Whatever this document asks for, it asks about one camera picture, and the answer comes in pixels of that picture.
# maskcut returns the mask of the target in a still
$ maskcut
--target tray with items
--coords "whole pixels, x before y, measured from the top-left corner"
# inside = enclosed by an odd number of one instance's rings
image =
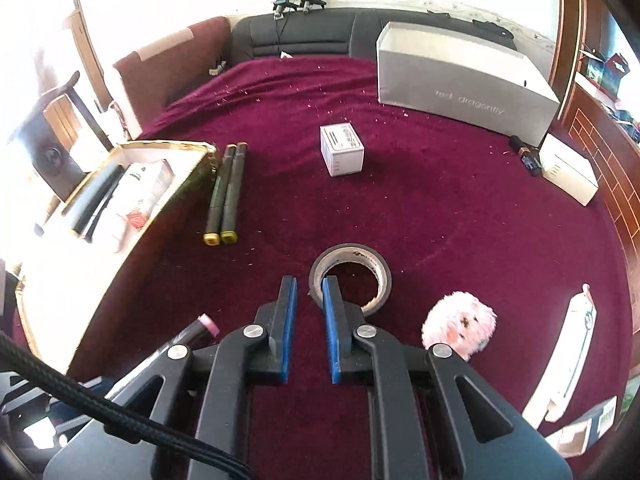
[[[84,179],[22,268],[18,310],[34,354],[82,376],[165,241],[210,192],[217,164],[217,149],[205,142],[134,141]]]

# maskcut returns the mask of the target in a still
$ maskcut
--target large gray box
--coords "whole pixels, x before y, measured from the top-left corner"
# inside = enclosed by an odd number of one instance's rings
[[[378,100],[516,135],[538,146],[560,105],[527,56],[443,28],[389,22],[380,33]]]

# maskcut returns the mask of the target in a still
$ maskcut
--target white box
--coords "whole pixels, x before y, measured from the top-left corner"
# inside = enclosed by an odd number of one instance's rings
[[[362,170],[364,146],[351,123],[320,126],[320,150],[331,176]]]
[[[560,105],[527,56],[453,30],[389,22],[376,43],[378,100],[539,146]]]
[[[617,402],[618,398],[614,396],[597,404],[545,440],[564,458],[584,454],[613,426]]]
[[[598,181],[591,163],[561,140],[548,134],[540,148],[542,175],[587,205],[598,190]]]

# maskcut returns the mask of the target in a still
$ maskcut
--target bed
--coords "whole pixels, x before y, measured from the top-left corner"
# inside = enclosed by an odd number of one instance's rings
[[[319,127],[345,121],[366,147],[364,166],[331,178]],[[244,60],[169,105],[142,137],[249,143],[240,239],[206,246],[207,204],[197,206],[146,279],[100,373],[126,371],[203,312],[223,333],[250,322],[284,274],[306,283],[326,248],[358,242],[382,254],[393,275],[389,300],[371,321],[403,343],[420,345],[428,310],[454,290],[495,310],[496,332],[471,364],[518,410],[542,376],[568,301],[589,283],[598,309],[590,354],[566,413],[540,431],[621,398],[630,300],[602,198],[583,207],[532,178],[506,137],[379,104],[373,60]],[[346,299],[367,301],[370,276],[341,272]],[[309,296],[298,301],[290,383],[254,394],[252,465],[265,479],[365,480],[366,394],[331,386],[322,313]],[[570,460],[575,472],[598,446]]]

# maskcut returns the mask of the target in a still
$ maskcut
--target roll of tape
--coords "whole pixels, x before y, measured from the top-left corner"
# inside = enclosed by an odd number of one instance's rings
[[[356,263],[369,269],[378,280],[378,293],[362,307],[364,316],[370,316],[385,304],[391,293],[391,271],[386,261],[376,251],[361,244],[340,244],[330,247],[318,256],[309,274],[309,293],[322,308],[322,279],[330,269],[339,264]]]

